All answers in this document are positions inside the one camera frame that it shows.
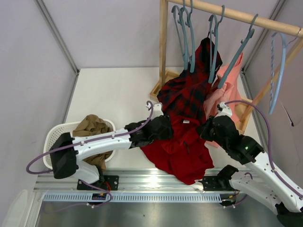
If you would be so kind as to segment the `red skirt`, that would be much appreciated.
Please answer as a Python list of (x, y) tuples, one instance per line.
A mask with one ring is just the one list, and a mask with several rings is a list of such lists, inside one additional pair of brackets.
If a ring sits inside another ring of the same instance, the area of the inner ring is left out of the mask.
[(179, 181), (191, 185), (204, 177), (207, 169), (214, 168), (205, 140), (196, 128), (200, 121), (175, 116), (171, 118), (173, 138), (157, 140), (141, 150), (155, 167), (175, 176)]

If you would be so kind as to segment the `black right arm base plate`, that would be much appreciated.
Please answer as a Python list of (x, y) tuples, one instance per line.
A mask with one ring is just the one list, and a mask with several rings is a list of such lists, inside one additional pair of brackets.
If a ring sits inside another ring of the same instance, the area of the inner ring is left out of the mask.
[(198, 182), (203, 185), (205, 191), (240, 191), (238, 188), (234, 188), (231, 183), (230, 177), (223, 176), (204, 176), (203, 179)]

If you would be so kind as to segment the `aluminium mounting rail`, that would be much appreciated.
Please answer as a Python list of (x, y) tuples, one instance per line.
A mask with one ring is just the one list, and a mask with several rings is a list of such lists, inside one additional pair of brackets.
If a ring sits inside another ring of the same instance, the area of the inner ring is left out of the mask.
[[(157, 169), (121, 170), (111, 169), (105, 175), (118, 176), (118, 192), (134, 193), (191, 193), (202, 192), (203, 185), (198, 180), (186, 185), (173, 175)], [(35, 192), (76, 192), (78, 180), (72, 177), (54, 179), (52, 174), (39, 175), (34, 185)]]

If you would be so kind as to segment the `tan garment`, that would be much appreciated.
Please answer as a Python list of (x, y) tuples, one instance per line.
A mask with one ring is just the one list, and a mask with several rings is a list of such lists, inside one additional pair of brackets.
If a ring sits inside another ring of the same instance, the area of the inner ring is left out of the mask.
[[(79, 123), (76, 129), (73, 130), (72, 135), (74, 137), (87, 137), (111, 131), (113, 130), (106, 125), (104, 120), (99, 118), (97, 115), (90, 114)], [(84, 159), (84, 161), (90, 165), (100, 167), (102, 172), (104, 172), (106, 170), (105, 160), (108, 159), (112, 153), (113, 151), (109, 151), (106, 153), (93, 155)]]

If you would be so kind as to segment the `red navy plaid garment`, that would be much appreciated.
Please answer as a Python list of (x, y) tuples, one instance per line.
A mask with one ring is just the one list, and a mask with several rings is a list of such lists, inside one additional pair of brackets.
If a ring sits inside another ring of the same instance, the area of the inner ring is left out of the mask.
[(212, 86), (208, 83), (209, 66), (210, 39), (207, 37), (195, 51), (194, 72), (183, 70), (159, 91), (157, 99), (162, 103), (166, 115), (188, 117), (201, 123), (206, 121), (203, 104)]

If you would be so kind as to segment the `light blue hanger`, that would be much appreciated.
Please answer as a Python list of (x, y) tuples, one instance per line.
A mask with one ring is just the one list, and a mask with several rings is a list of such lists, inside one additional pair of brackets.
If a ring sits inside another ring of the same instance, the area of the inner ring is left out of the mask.
[[(278, 67), (278, 76), (277, 76), (277, 81), (276, 81), (276, 88), (274, 90), (274, 77), (275, 77), (275, 72), (274, 72), (274, 60), (275, 60), (275, 36), (279, 34), (281, 37), (281, 42), (282, 42), (282, 55), (281, 55), (281, 61), (280, 65)], [(271, 36), (271, 79), (270, 79), (270, 101), (269, 101), (269, 114), (271, 115), (274, 111), (274, 108), (276, 106), (276, 102), (279, 96), (279, 91), (281, 88), (281, 83), (284, 75), (284, 70), (285, 70), (285, 63), (286, 63), (286, 38), (283, 33), (278, 33), (274, 32)]]

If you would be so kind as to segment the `pink garment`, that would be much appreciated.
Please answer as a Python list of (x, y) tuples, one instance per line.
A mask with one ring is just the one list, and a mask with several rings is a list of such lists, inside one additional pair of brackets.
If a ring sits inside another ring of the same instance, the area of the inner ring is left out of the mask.
[(242, 65), (243, 53), (241, 53), (230, 71), (223, 87), (218, 89), (217, 85), (222, 79), (229, 65), (222, 66), (217, 72), (217, 80), (212, 85), (210, 93), (207, 95), (204, 101), (204, 112), (206, 119), (209, 116), (216, 116), (218, 114), (217, 105), (221, 102), (228, 102), (233, 100), (241, 100), (241, 96), (238, 91), (237, 80), (240, 74)]

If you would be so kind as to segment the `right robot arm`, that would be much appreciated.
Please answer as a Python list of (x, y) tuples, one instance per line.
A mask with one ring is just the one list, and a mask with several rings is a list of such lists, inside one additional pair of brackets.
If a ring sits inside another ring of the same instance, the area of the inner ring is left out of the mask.
[(229, 185), (269, 208), (285, 227), (303, 225), (303, 189), (279, 167), (271, 169), (269, 155), (252, 137), (240, 135), (227, 116), (210, 117), (197, 128), (198, 135), (214, 141), (234, 160), (260, 177), (260, 184), (238, 171), (229, 174)]

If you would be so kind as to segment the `grey-blue hanger with pink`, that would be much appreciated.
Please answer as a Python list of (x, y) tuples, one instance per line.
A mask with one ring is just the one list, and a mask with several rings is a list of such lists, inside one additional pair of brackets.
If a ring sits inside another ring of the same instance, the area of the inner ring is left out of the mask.
[(228, 68), (226, 69), (226, 71), (224, 72), (217, 88), (218, 89), (221, 89), (224, 85), (224, 83), (226, 82), (227, 78), (228, 78), (228, 75), (230, 74), (231, 70), (233, 69), (233, 67), (235, 66), (235, 63), (237, 62), (239, 56), (242, 54), (245, 46), (247, 45), (248, 41), (250, 40), (250, 38), (252, 38), (252, 36), (254, 35), (254, 32), (255, 32), (255, 29), (252, 28), (256, 19), (258, 17), (258, 14), (256, 14), (250, 24), (250, 27), (249, 27), (249, 31), (248, 31), (248, 34), (247, 36), (245, 37), (244, 40), (241, 40), (241, 45), (240, 47), (238, 48), (236, 54), (234, 55), (232, 61), (230, 62), (230, 64), (228, 65)]

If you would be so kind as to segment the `grey-blue hanger with plaid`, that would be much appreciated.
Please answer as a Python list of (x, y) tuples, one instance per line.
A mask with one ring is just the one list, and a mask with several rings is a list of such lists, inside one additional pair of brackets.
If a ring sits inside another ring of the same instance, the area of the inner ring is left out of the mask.
[(212, 14), (208, 19), (209, 21), (208, 37), (210, 39), (210, 66), (209, 66), (210, 73), (208, 78), (209, 84), (212, 84), (214, 81), (216, 59), (218, 53), (218, 27), (223, 20), (224, 14), (225, 14), (225, 5), (222, 5), (222, 14), (220, 20), (217, 19), (217, 16), (215, 14)]

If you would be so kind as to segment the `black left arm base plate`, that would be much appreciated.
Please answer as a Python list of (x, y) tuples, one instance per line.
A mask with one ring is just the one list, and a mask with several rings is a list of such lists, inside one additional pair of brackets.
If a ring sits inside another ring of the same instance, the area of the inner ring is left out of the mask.
[[(92, 183), (93, 186), (101, 188), (107, 191), (117, 191), (119, 185), (119, 176), (117, 175), (105, 175), (104, 180), (98, 180), (95, 183)], [(95, 188), (84, 184), (81, 180), (78, 180), (77, 190), (80, 191), (92, 191)]]

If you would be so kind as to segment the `wooden clothes rack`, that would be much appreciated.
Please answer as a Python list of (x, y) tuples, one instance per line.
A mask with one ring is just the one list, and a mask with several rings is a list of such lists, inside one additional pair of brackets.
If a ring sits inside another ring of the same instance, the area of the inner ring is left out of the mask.
[[(159, 69), (159, 81), (156, 83), (152, 91), (150, 92), (150, 99), (153, 101), (157, 101), (157, 94), (162, 88), (162, 86), (168, 80), (177, 77), (177, 73), (172, 70), (166, 69), (166, 45), (167, 45), (167, 24), (168, 24), (168, 4), (176, 3), (178, 5), (184, 5), (188, 7), (192, 7), (199, 11), (221, 15), (222, 14), (222, 7), (198, 0), (161, 0), (160, 1), (160, 69)], [(225, 8), (224, 17), (233, 19), (236, 21), (240, 21), (243, 23), (250, 24), (254, 18), (253, 15), (236, 11), (233, 9)], [(267, 19), (264, 17), (257, 17), (255, 26), (261, 27), (263, 29), (272, 30), (275, 32), (280, 32), (286, 35), (291, 35), (297, 37), (298, 40), (294, 43), (292, 48), (286, 52), (286, 63), (285, 69), (287, 66), (292, 62), (292, 60), (297, 56), (300, 50), (303, 48), (303, 32), (302, 29), (298, 26), (293, 26), (281, 22), (277, 22), (271, 19)], [(277, 81), (278, 76), (278, 67), (275, 69), (275, 77), (274, 82)], [(257, 96), (253, 100), (248, 100), (248, 104), (240, 104), (235, 106), (235, 111), (239, 114), (240, 121), (236, 123), (237, 129), (240, 133), (244, 133), (250, 116), (252, 115), (253, 107), (250, 106), (251, 104), (257, 105), (265, 94), (270, 90), (270, 79), (266, 82), (263, 88), (259, 91)]]

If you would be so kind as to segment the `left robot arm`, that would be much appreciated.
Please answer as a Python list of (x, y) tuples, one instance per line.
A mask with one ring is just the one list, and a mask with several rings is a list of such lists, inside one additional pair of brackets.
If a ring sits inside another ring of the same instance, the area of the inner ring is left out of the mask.
[(86, 183), (101, 182), (103, 175), (96, 164), (84, 160), (112, 150), (126, 150), (145, 147), (157, 141), (173, 137), (173, 128), (168, 116), (158, 116), (147, 123), (133, 122), (117, 131), (104, 136), (72, 137), (69, 132), (63, 133), (51, 146), (50, 154), (53, 176), (55, 179), (74, 177)]

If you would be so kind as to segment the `white perforated laundry basket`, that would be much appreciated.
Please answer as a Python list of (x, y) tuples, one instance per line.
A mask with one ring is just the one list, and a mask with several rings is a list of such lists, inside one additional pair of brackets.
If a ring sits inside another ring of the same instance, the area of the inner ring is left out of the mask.
[[(109, 127), (112, 131), (116, 130), (116, 127), (114, 123), (108, 119), (104, 119), (105, 124), (107, 127)], [(50, 148), (53, 146), (53, 144), (57, 141), (57, 139), (61, 136), (63, 133), (71, 133), (76, 127), (80, 124), (80, 122), (71, 122), (71, 123), (63, 123), (59, 124), (55, 127), (53, 127), (47, 134), (45, 144), (44, 144), (44, 150), (43, 153), (46, 153), (47, 151), (50, 150)], [(105, 162), (110, 161), (113, 156), (115, 155), (116, 150), (113, 150), (111, 155), (105, 158)], [(50, 155), (44, 156), (43, 157), (43, 162), (44, 165), (49, 168), (52, 168), (52, 162), (51, 162), (51, 157)]]

